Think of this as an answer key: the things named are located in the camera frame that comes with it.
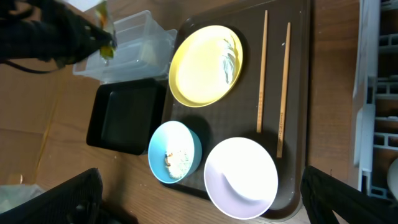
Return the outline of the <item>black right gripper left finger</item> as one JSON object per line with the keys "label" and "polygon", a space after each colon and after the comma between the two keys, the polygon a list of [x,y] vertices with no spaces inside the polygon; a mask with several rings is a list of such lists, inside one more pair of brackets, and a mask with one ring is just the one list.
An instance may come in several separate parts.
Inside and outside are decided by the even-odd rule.
{"label": "black right gripper left finger", "polygon": [[1,214],[7,223],[96,223],[103,183],[90,168],[45,193]]}

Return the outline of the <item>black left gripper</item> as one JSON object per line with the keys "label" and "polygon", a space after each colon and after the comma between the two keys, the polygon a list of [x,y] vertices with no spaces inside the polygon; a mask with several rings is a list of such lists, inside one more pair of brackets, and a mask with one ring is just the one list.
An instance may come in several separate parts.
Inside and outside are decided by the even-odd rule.
{"label": "black left gripper", "polygon": [[58,1],[1,1],[1,62],[53,59],[58,67],[87,58],[108,43],[109,35]]}

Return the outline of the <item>white napkin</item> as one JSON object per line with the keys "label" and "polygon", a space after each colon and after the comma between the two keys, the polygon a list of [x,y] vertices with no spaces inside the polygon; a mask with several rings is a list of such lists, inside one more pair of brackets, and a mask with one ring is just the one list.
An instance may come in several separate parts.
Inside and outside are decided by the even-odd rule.
{"label": "white napkin", "polygon": [[218,47],[221,49],[219,56],[219,75],[223,82],[232,85],[235,75],[236,54],[234,44],[227,39],[218,41]]}

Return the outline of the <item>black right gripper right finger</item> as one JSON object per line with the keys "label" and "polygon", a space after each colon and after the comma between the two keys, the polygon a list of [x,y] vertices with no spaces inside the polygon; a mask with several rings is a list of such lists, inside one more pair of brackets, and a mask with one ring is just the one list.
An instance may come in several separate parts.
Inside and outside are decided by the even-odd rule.
{"label": "black right gripper right finger", "polygon": [[310,223],[397,223],[397,210],[361,193],[338,179],[308,166],[300,184]]}

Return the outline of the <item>white cup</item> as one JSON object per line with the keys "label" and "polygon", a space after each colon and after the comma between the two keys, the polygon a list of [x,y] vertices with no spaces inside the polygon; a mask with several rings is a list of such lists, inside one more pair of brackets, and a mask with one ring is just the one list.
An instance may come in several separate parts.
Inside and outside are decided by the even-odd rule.
{"label": "white cup", "polygon": [[389,167],[387,173],[387,185],[394,198],[398,198],[398,159],[396,159]]}

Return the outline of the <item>green orange snack wrapper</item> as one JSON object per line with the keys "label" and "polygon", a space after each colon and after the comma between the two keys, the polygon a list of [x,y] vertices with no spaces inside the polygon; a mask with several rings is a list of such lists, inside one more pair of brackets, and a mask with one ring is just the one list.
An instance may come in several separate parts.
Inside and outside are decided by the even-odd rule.
{"label": "green orange snack wrapper", "polygon": [[108,11],[107,0],[102,0],[99,2],[99,4],[95,7],[95,15],[98,26],[109,35],[108,43],[100,48],[99,53],[105,60],[111,60],[114,58],[114,53],[117,48],[117,40],[114,23]]}

